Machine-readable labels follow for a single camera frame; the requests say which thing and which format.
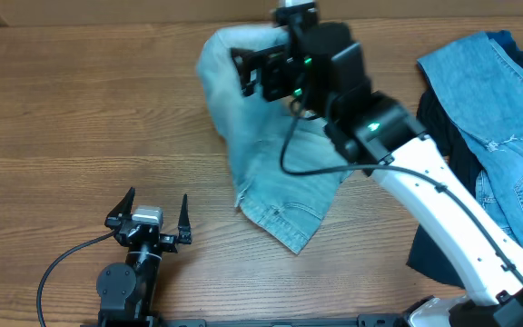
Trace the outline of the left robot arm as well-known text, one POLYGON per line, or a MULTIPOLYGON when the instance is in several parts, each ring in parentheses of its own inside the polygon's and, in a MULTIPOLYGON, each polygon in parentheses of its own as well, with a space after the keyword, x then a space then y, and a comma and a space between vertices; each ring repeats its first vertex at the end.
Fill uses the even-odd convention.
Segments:
POLYGON ((163 326, 153 310, 153 297, 164 253, 177 253, 179 244, 192 243, 188 198, 183 197, 177 233, 162 232, 163 210, 154 206, 133 207, 135 189, 130 188, 110 211, 104 225, 127 249, 122 263, 106 266, 96 280, 101 304, 100 326, 163 326))

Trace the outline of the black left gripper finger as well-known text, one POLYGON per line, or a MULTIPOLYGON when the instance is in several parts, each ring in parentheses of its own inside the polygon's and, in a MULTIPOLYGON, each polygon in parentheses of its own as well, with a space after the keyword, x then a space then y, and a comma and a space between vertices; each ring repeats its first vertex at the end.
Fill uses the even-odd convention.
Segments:
POLYGON ((191 224, 188 214, 188 195, 185 194, 183 196, 182 200, 182 207, 179 215, 178 220, 178 231, 180 237, 191 237, 192 231, 191 231, 191 224))
POLYGON ((107 214, 107 219, 117 219, 123 215, 129 215, 133 208, 135 188, 130 187, 123 199, 107 214))

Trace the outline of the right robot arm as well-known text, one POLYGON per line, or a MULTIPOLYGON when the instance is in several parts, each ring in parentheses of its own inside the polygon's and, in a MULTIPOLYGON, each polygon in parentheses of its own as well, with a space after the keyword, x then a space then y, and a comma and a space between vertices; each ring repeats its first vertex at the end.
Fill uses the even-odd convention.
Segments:
POLYGON ((465 294, 429 297, 397 314, 368 314, 360 326, 523 326, 523 249, 512 242, 446 166, 424 127, 375 92, 362 51, 343 23, 288 23, 288 41, 234 48, 242 90, 291 96, 326 122, 348 171, 363 171, 419 221, 461 279, 465 294))

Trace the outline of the light blue denim shorts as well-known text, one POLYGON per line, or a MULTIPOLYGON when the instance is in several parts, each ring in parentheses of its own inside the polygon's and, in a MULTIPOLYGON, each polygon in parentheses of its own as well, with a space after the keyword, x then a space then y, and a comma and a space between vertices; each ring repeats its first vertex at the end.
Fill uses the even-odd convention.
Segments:
POLYGON ((259 92, 243 96, 230 53, 233 48, 258 51, 286 39, 285 31, 269 25, 219 29, 204 44, 196 71, 213 124, 227 146, 236 207, 299 253, 349 173, 308 174, 345 163, 324 134, 324 121, 300 121, 287 141, 293 121, 288 105, 268 102, 259 92))

